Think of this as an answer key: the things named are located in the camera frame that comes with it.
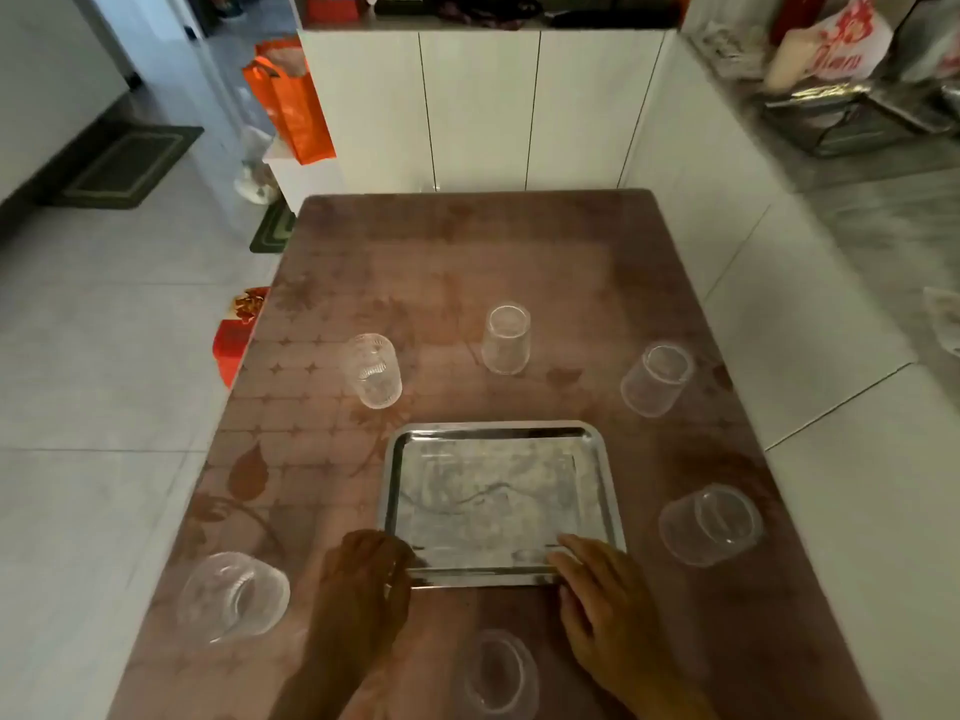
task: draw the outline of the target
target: orange shopping bag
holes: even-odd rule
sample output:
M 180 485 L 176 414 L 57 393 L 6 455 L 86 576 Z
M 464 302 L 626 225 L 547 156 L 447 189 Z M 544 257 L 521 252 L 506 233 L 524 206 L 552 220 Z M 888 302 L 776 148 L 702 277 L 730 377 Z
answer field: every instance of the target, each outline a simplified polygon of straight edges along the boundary
M 336 156 L 300 40 L 268 40 L 255 50 L 243 77 L 296 161 L 312 164 Z

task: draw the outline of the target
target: hand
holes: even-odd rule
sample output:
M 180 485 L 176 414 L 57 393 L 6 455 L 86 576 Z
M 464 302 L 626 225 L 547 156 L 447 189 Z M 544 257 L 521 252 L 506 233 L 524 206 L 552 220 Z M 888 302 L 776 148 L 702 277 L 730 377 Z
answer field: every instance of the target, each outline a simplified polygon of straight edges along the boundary
M 413 559 L 385 532 L 347 533 L 323 557 L 307 652 L 335 658 L 359 685 L 407 620 Z
M 563 534 L 559 544 L 577 558 L 547 562 L 565 581 L 559 618 L 580 666 L 637 717 L 713 717 L 674 663 L 640 567 L 599 540 Z
M 379 531 L 347 533 L 328 551 L 303 666 L 283 685 L 271 720 L 335 720 L 390 649 L 410 605 L 414 553 Z

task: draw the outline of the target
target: doormat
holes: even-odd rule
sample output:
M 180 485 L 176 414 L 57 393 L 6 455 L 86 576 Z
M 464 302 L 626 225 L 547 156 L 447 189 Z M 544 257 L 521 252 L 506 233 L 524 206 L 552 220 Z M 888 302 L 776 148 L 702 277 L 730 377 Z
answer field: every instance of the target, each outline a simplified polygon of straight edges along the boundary
M 294 232 L 297 215 L 290 211 L 290 207 L 283 197 L 267 208 L 267 214 L 253 235 L 249 244 L 251 253 L 282 253 Z
M 91 152 L 79 173 L 45 204 L 134 209 L 203 132 L 199 126 L 126 125 L 113 143 Z

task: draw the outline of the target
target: countertop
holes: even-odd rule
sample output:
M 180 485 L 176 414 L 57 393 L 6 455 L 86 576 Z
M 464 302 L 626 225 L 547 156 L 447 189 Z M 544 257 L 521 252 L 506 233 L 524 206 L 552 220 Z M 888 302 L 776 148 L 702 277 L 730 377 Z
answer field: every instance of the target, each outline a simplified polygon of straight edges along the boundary
M 503 300 L 533 322 L 531 360 L 479 361 Z M 368 410 L 345 392 L 339 346 L 379 331 L 402 397 Z M 618 383 L 645 345 L 682 340 L 699 374 L 660 419 Z M 654 197 L 646 191 L 311 197 L 260 314 L 196 491 L 117 692 L 111 720 L 261 720 L 298 668 L 320 561 L 375 525 L 384 449 L 404 423 L 580 419 L 606 442 L 630 555 L 682 668 L 738 720 L 876 718 L 733 391 Z M 711 482 L 756 502 L 766 535 L 711 569 L 661 543 L 667 501 Z M 202 556 L 250 553 L 284 570 L 291 603 L 261 637 L 207 647 L 174 605 Z M 624 717 L 577 667 L 552 587 L 414 593 L 390 661 L 344 717 L 450 716 L 452 659 L 480 628 L 524 642 L 542 718 Z
M 713 81 L 785 188 L 805 200 L 873 302 L 960 411 L 960 359 L 937 343 L 923 301 L 927 286 L 960 292 L 960 139 L 929 137 L 818 159 L 761 119 L 749 101 L 756 84 L 715 74 Z

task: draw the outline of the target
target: person's left hand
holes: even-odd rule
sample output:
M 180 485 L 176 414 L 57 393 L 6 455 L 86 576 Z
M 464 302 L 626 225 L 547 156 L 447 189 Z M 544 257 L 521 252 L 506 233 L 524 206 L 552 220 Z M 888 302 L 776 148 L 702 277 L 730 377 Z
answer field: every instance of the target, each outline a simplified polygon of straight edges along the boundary
M 347 533 L 323 557 L 307 652 L 340 666 L 343 682 L 358 686 L 397 638 L 413 559 L 409 545 L 373 530 Z

